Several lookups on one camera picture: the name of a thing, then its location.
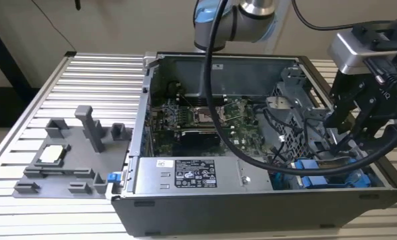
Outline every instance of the white sticker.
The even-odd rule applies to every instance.
[[[164,159],[157,160],[157,168],[172,168],[173,165],[174,165],[173,160],[164,160]]]
[[[213,70],[224,70],[224,64],[213,64]]]

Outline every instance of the green circuit board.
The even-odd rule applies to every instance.
[[[225,134],[234,145],[253,157],[264,157],[268,149],[248,99],[228,97],[217,107]],[[214,129],[205,106],[178,106],[168,101],[153,109],[153,156],[230,156]]]

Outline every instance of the wire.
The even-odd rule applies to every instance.
[[[316,26],[306,21],[302,14],[300,13],[296,0],[292,0],[292,5],[293,5],[293,9],[294,9],[294,12],[296,12],[296,15],[297,15],[300,21],[306,25],[306,27],[309,27],[310,29],[317,30],[317,31],[334,31],[334,30],[342,30],[342,29],[350,29],[356,25],[360,25],[360,24],[388,24],[392,22],[388,20],[378,20],[378,21],[364,21],[364,22],[357,22],[357,23],[352,23],[352,24],[338,25],[338,26]]]
[[[280,153],[281,153],[281,150],[282,150],[284,146],[285,146],[285,141],[281,142],[281,146],[280,146],[280,148],[278,148],[278,151],[277,151],[277,153],[276,153],[276,156],[273,156],[273,159],[274,159],[274,160],[277,159],[277,157],[278,157],[278,155],[280,155]]]
[[[333,159],[316,159],[317,162],[334,162],[337,160],[341,160],[341,159],[349,159],[350,156],[340,156],[337,158],[333,158]]]
[[[273,128],[273,130],[280,134],[280,136],[284,135],[281,130],[276,127],[276,125],[270,121],[270,118],[269,118],[269,115],[268,115],[268,109],[264,110],[264,117],[266,119],[266,122],[268,122],[269,126]]]
[[[47,20],[49,21],[49,23],[51,23],[51,25],[52,25],[52,27],[53,27],[53,29],[59,32],[60,36],[62,36],[62,38],[66,40],[66,42],[69,43],[69,45],[70,45],[70,47],[73,48],[73,50],[77,51],[76,47],[72,45],[72,43],[70,43],[69,40],[66,39],[65,35],[59,31],[59,29],[57,29],[57,27],[55,26],[55,24],[53,24],[51,18],[47,16],[45,12],[43,11],[40,5],[36,3],[35,0],[31,0],[31,1],[33,2],[33,4],[37,6],[39,10],[40,10],[41,13],[44,14]]]
[[[270,112],[270,110],[269,110],[269,109],[266,109],[266,110],[268,110],[266,112],[268,112],[270,118],[272,118],[277,123],[280,123],[281,125],[284,125],[284,126],[286,126],[288,128],[290,128],[297,134],[302,132],[302,129],[301,129],[300,127],[296,127],[296,126],[293,126],[292,124],[288,124],[286,122],[281,121],[281,120],[276,117],[276,115]]]
[[[193,28],[196,27],[196,14],[197,14],[198,3],[200,3],[200,0],[196,1],[196,5],[194,5],[194,7],[193,7],[193,14],[192,14]]]
[[[316,153],[320,154],[320,153],[324,153],[324,152],[328,152],[328,151],[330,151],[330,150],[320,150],[320,151],[316,151]]]
[[[312,155],[318,159],[321,160],[321,156],[318,155],[318,153],[313,150],[313,148],[310,147],[309,145],[309,138],[308,138],[308,120],[309,118],[305,118],[304,119],[304,135],[305,135],[305,145],[308,147],[308,150],[312,152]]]
[[[216,128],[220,138],[222,139],[229,150],[234,153],[234,155],[241,160],[244,160],[250,165],[253,165],[261,169],[265,169],[268,171],[280,172],[280,173],[296,175],[296,176],[338,175],[338,174],[348,173],[353,170],[357,170],[357,169],[362,168],[364,166],[369,165],[370,163],[373,163],[374,161],[377,161],[397,146],[397,134],[392,137],[390,142],[388,142],[388,144],[385,146],[378,148],[374,152],[372,152],[372,154],[369,154],[361,160],[358,160],[353,163],[345,164],[342,166],[338,166],[338,167],[316,168],[316,169],[296,169],[296,168],[285,168],[285,167],[272,166],[270,164],[266,164],[266,163],[256,160],[254,158],[249,157],[236,147],[236,145],[230,142],[230,140],[224,132],[221,123],[220,123],[220,118],[218,118],[218,114],[217,114],[217,110],[216,110],[216,106],[214,106],[214,102],[213,102],[213,91],[212,91],[212,57],[213,57],[212,50],[214,49],[216,34],[217,34],[217,29],[218,29],[218,25],[220,25],[220,21],[222,18],[222,13],[224,13],[226,4],[228,4],[228,0],[221,0],[218,3],[218,6],[217,6],[216,16],[214,16],[214,20],[213,20],[212,28],[210,28],[209,43],[208,43],[208,48],[205,51],[204,68],[202,68],[201,77],[202,77],[202,81],[204,81],[205,98],[206,98],[208,107],[209,107],[209,111],[210,111],[210,115],[212,115],[212,119],[213,119],[213,123],[214,123],[214,128]]]

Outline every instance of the blue latch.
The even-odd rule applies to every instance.
[[[109,173],[108,174],[108,182],[109,183],[120,183],[121,182],[121,173]]]

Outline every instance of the power supply label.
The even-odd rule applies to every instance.
[[[214,160],[176,160],[177,188],[217,188]]]

